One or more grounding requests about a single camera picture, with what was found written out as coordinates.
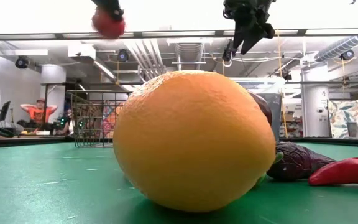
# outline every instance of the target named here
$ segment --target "orange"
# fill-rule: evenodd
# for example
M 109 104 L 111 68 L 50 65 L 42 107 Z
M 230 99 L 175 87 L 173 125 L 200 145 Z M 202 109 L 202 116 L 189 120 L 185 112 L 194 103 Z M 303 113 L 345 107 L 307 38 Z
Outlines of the orange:
M 114 152 L 146 197 L 209 212 L 247 193 L 275 159 L 267 118 L 227 77 L 178 71 L 152 79 L 124 104 Z

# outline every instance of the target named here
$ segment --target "red bell pepper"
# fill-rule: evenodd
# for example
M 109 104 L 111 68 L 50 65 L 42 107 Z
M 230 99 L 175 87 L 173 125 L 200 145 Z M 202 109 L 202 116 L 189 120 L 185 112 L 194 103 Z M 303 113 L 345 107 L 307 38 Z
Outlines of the red bell pepper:
M 309 177 L 309 185 L 358 184 L 358 157 L 332 162 Z

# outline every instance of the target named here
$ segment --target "ventilation duct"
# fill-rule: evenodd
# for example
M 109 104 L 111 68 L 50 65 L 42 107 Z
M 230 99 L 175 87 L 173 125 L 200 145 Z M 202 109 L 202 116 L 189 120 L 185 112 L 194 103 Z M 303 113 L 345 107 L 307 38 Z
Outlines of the ventilation duct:
M 314 56 L 315 62 L 323 62 L 337 57 L 358 45 L 358 36 L 346 37 L 341 39 L 323 50 L 320 50 Z
M 175 44 L 178 70 L 199 70 L 201 66 L 199 63 L 203 58 L 203 52 L 204 43 Z

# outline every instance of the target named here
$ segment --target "purple vegetable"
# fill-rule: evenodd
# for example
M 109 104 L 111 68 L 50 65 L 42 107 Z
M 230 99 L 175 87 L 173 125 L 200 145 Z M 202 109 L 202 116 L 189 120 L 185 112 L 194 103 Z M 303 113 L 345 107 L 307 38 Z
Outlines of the purple vegetable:
M 278 152 L 282 152 L 284 157 L 271 166 L 267 175 L 281 181 L 309 178 L 318 169 L 335 162 L 332 158 L 315 153 L 292 142 L 278 142 L 276 153 Z

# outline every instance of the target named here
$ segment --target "orange shirt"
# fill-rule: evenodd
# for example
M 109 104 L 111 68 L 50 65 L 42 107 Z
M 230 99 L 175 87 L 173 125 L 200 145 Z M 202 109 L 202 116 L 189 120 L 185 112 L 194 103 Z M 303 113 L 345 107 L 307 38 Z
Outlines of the orange shirt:
M 42 116 L 44 115 L 44 109 L 29 108 L 27 111 L 30 115 L 30 119 L 34 120 L 37 124 L 42 124 Z M 49 116 L 52 114 L 52 110 L 47 108 L 47 115 L 45 117 L 46 123 L 49 121 Z

